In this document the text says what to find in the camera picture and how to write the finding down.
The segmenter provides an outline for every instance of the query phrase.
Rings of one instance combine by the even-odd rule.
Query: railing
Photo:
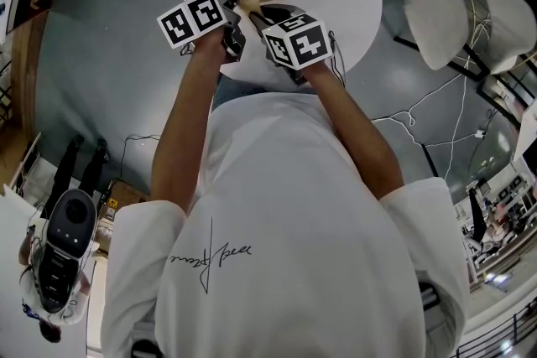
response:
[[[537,298],[484,335],[460,345],[451,358],[494,358],[509,353],[511,348],[537,329]]]

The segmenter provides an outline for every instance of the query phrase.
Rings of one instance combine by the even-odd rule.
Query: gray floor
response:
[[[37,128],[44,134],[41,150],[48,160],[58,163],[70,137],[81,132],[88,144],[77,164],[80,178],[91,156],[90,143],[103,136],[112,154],[104,182],[118,175],[127,135],[162,131],[187,59],[179,56],[178,49],[169,49],[155,19],[180,1],[55,0],[44,34],[37,90]],[[419,53],[394,43],[392,37],[401,32],[408,33],[401,0],[383,0],[383,24],[373,46],[347,77],[349,92],[371,118],[408,109],[456,75],[450,69],[429,70]],[[451,140],[463,81],[457,79],[415,109],[411,131],[418,142]],[[489,106],[474,93],[474,83],[467,85],[457,137],[487,124]],[[404,115],[399,119],[408,121]],[[399,124],[381,122],[378,127],[397,153],[407,182],[431,176],[422,149]],[[510,150],[502,150],[498,140],[506,141]],[[472,137],[455,144],[447,179],[453,199],[464,196],[469,178],[483,160],[495,157],[479,172],[485,176],[508,163],[515,142],[508,124],[497,115],[472,166],[470,158],[479,141]],[[155,146],[153,141],[128,143],[123,166],[127,181],[147,189]],[[430,154],[443,176],[451,145],[432,147]]]

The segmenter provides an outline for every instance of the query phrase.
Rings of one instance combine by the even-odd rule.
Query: shoe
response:
[[[84,143],[84,138],[82,137],[81,134],[77,134],[76,136],[74,136],[71,140],[71,143],[73,145],[75,145],[75,148],[76,149],[80,149],[82,144]]]
[[[104,153],[102,155],[102,159],[103,159],[103,162],[104,163],[108,163],[110,161],[110,153],[108,152],[108,143],[105,139],[103,139],[102,137],[100,137],[98,140],[97,140],[97,149],[96,149],[96,152],[97,153]]]

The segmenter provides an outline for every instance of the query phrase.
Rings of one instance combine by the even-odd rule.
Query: blue jeans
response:
[[[223,103],[238,99],[239,97],[267,92],[276,91],[269,91],[258,84],[251,84],[250,82],[244,82],[243,80],[233,80],[221,73],[216,82],[215,95],[212,99],[212,110],[214,111]],[[302,88],[293,92],[297,94],[316,94],[313,88]]]

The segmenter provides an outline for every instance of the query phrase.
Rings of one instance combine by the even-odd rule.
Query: black hair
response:
[[[41,319],[39,321],[39,329],[41,329],[41,334],[45,337],[50,343],[60,343],[61,340],[61,329],[56,325],[52,325],[50,322]]]

